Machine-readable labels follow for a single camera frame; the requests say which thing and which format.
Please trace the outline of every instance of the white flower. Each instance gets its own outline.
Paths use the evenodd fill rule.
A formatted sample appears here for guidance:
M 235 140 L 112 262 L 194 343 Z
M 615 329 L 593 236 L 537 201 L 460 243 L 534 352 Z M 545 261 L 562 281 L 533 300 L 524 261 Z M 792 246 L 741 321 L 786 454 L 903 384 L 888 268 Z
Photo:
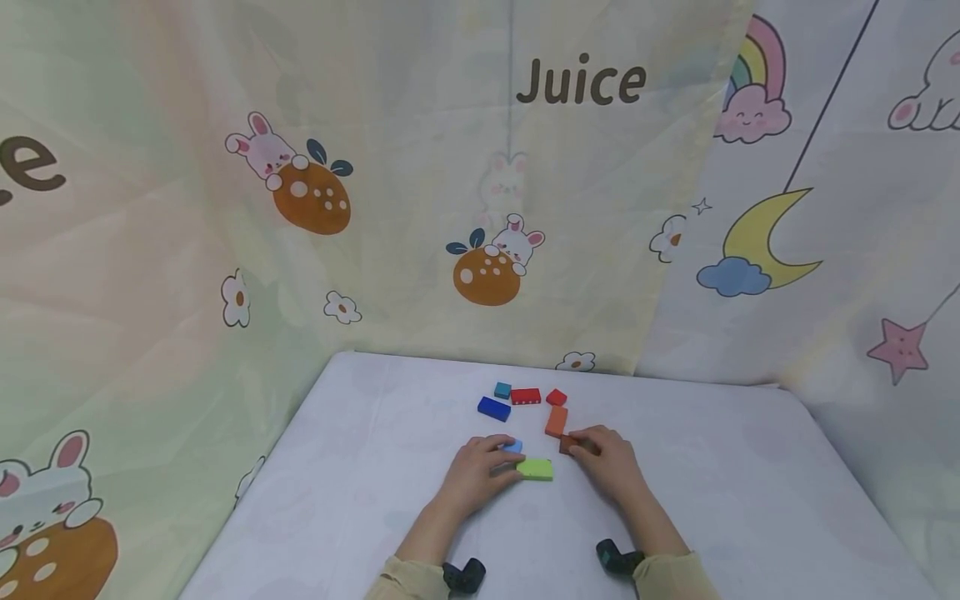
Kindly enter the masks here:
M 243 282 L 240 270 L 224 279 L 220 286 L 220 296 L 224 299 L 224 323 L 227 327 L 250 324 L 250 292 Z
M 344 325 L 363 319 L 363 315 L 357 312 L 356 302 L 346 296 L 341 296 L 336 290 L 326 295 L 324 314 L 327 317 L 336 317 L 337 321 Z
M 650 250 L 657 253 L 660 262 L 671 262 L 673 252 L 677 251 L 680 245 L 680 239 L 684 235 L 684 226 L 686 217 L 683 215 L 673 215 L 663 222 L 660 233 L 650 240 Z
M 243 497 L 243 494 L 247 493 L 247 490 L 250 489 L 250 484 L 253 483 L 253 480 L 256 478 L 256 474 L 260 472 L 260 468 L 263 467 L 263 464 L 267 462 L 266 456 L 261 456 L 256 459 L 256 463 L 253 465 L 253 468 L 247 471 L 247 474 L 240 479 L 240 484 L 237 486 L 237 493 L 233 495 L 237 499 L 237 502 L 240 501 L 240 498 Z
M 593 371 L 593 359 L 596 358 L 593 352 L 568 352 L 564 356 L 564 361 L 557 365 L 558 371 Z

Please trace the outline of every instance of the rainbow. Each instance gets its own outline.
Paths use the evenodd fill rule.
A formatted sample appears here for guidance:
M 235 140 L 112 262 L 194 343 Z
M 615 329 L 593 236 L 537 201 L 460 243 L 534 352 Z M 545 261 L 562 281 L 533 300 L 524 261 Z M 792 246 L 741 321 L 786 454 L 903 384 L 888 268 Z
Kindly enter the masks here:
M 733 64 L 724 108 L 733 94 L 751 84 L 763 86 L 767 91 L 767 102 L 777 100 L 783 93 L 785 81 L 786 52 L 780 34 L 773 25 L 755 14 L 750 19 L 747 37 Z

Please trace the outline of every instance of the white table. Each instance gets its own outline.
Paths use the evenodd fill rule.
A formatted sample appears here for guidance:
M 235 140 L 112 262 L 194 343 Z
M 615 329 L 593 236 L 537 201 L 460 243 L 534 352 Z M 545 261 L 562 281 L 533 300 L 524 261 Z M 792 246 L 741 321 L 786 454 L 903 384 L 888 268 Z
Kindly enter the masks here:
M 569 395 L 568 429 L 605 423 L 721 594 L 936 600 L 800 402 L 787 392 L 346 352 L 334 356 L 183 593 L 185 600 L 359 599 L 469 437 L 506 432 L 554 481 L 521 482 L 472 520 L 477 598 L 634 598 L 595 544 L 632 550 L 555 439 L 549 406 L 476 412 L 497 381 Z

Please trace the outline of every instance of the child's hand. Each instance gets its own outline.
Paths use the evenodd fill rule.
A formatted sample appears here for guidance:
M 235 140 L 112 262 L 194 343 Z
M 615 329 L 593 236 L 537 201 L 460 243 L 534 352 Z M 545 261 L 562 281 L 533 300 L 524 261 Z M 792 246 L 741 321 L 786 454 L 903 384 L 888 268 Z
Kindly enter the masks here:
M 491 476 L 491 469 L 506 463 L 519 463 L 526 458 L 499 449 L 502 444 L 513 442 L 514 439 L 506 435 L 471 438 L 453 457 L 434 503 L 465 519 L 522 479 L 515 469 Z
M 581 431 L 571 431 L 569 436 L 576 440 L 590 440 L 600 449 L 600 455 L 594 456 L 585 448 L 574 445 L 570 453 L 611 500 L 623 507 L 647 492 L 646 481 L 636 463 L 634 446 L 616 431 L 593 425 Z

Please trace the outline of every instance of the blue cloud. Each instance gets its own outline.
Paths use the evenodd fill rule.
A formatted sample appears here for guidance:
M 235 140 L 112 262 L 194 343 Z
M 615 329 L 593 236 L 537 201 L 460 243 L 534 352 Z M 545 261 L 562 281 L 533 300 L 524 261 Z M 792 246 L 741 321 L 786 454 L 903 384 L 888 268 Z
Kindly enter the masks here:
M 697 274 L 697 283 L 716 290 L 725 298 L 740 294 L 756 296 L 770 289 L 770 276 L 759 265 L 751 264 L 740 256 L 727 256 L 719 263 L 704 267 Z

